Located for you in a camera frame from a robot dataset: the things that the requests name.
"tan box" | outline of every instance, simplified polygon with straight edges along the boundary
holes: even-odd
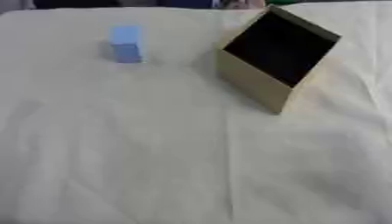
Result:
[[[223,40],[220,75],[274,113],[340,36],[270,5],[244,29]]]

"cardboard box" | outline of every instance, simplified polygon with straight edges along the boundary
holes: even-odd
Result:
[[[280,113],[293,88],[340,36],[270,5],[220,43],[220,75],[257,102]]]

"block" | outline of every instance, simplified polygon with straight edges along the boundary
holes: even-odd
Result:
[[[140,26],[115,26],[110,33],[115,60],[119,63],[142,62]]]
[[[340,35],[270,5],[222,40],[217,69],[245,95],[279,114],[293,89],[339,39]]]

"background object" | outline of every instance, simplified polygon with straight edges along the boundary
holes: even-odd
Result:
[[[213,7],[213,0],[157,0],[157,5],[165,7],[209,9]]]
[[[32,7],[32,0],[0,0],[0,14],[6,11],[20,11]]]
[[[121,6],[118,0],[34,0],[38,9],[102,8]]]
[[[156,0],[120,0],[120,3],[125,7],[157,5]]]

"white cloth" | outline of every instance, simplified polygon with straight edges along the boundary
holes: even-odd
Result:
[[[279,116],[214,68],[257,11],[0,17],[0,222],[392,223],[392,3],[287,9],[343,39]],[[143,64],[111,25],[143,27]]]

